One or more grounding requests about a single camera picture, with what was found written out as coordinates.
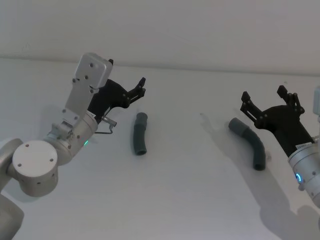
straight gray tube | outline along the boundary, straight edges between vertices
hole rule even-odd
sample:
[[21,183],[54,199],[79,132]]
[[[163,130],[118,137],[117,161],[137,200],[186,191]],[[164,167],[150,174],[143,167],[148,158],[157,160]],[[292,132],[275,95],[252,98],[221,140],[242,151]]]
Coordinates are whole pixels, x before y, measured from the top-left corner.
[[133,149],[136,155],[144,155],[147,152],[145,143],[145,131],[147,128],[148,116],[144,112],[139,112],[136,115],[133,130]]
[[265,147],[257,134],[244,124],[238,118],[233,118],[229,123],[229,129],[244,138],[253,148],[253,163],[252,166],[257,171],[262,171],[266,168],[266,153]]

white table surface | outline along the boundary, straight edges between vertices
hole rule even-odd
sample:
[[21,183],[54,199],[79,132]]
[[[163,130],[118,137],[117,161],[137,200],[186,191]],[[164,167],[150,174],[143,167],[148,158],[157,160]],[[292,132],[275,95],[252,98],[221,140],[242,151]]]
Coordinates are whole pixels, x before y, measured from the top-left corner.
[[[42,139],[72,88],[74,63],[0,59],[0,138]],[[146,77],[145,97],[114,109],[113,135],[95,135],[67,165],[56,189],[25,195],[11,180],[2,194],[25,213],[15,240],[316,240],[319,213],[298,184],[274,136],[239,111],[248,91],[262,110],[297,92],[301,122],[318,134],[312,113],[318,77],[115,66],[126,89]],[[135,156],[136,113],[148,114],[147,154]],[[251,147],[226,128],[237,117],[259,135],[267,169],[252,169]],[[107,130],[101,124],[99,130]]]

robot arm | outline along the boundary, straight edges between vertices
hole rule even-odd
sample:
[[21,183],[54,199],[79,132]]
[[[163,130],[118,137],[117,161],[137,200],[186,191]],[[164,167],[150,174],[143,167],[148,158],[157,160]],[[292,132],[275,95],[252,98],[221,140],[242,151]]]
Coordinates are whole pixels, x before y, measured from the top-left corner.
[[288,93],[283,85],[278,88],[277,93],[286,105],[273,106],[261,111],[245,91],[242,94],[240,110],[254,122],[257,129],[270,131],[289,157],[298,147],[306,143],[313,144],[314,140],[300,122],[300,115],[305,110],[300,105],[298,95]]
[[[257,129],[270,131],[288,156],[288,162],[299,183],[299,190],[306,190],[313,203],[320,208],[320,156],[317,144],[300,122],[305,112],[298,95],[288,93],[281,85],[277,91],[286,105],[259,110],[245,91],[242,95],[241,111],[247,115]],[[320,88],[314,95],[313,112],[320,115]]]
[[16,179],[27,195],[42,197],[50,193],[58,183],[58,166],[71,161],[96,132],[98,124],[107,122],[110,129],[117,124],[106,117],[106,111],[114,107],[128,108],[145,95],[145,78],[134,89],[126,91],[108,79],[112,67],[112,59],[84,54],[72,79],[61,121],[52,124],[52,130],[43,140],[20,143],[12,149],[5,173]]

white backdrop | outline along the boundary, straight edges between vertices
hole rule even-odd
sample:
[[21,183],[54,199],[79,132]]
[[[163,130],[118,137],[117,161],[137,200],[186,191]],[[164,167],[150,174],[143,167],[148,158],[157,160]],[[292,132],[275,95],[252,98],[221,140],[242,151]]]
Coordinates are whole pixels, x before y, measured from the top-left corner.
[[319,0],[1,0],[0,57],[320,74]]
[[[0,137],[42,139],[59,117],[76,64],[0,59]],[[111,78],[131,89],[146,77],[145,97],[114,109],[113,135],[95,135],[59,168],[56,189],[26,196],[15,180],[2,194],[25,213],[14,240],[318,240],[319,210],[298,184],[273,135],[257,130],[267,169],[252,169],[251,147],[226,129],[248,91],[262,110],[298,92],[301,121],[312,114],[317,77],[115,67]],[[145,156],[131,148],[133,121],[148,114]],[[107,130],[101,124],[99,130]]]

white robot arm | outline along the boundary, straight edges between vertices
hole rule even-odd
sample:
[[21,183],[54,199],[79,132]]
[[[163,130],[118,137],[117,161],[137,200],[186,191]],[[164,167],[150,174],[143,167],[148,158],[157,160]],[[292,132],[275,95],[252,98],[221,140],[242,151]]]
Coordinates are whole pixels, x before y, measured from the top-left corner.
[[[72,79],[72,90],[62,110],[63,117],[60,122],[52,124],[47,136],[43,140],[25,143],[18,138],[0,142],[0,192],[14,178],[29,196],[49,194],[58,183],[58,166],[71,161],[87,144],[101,121],[109,124],[110,132],[105,134],[112,133],[117,123],[108,118],[107,113],[114,107],[128,108],[146,91],[143,88],[145,78],[130,91],[108,79],[112,68],[112,59],[85,53]],[[23,218],[21,212],[0,195],[0,225],[5,222],[7,226],[6,232],[0,227],[0,240],[11,239],[7,236],[19,229]]]

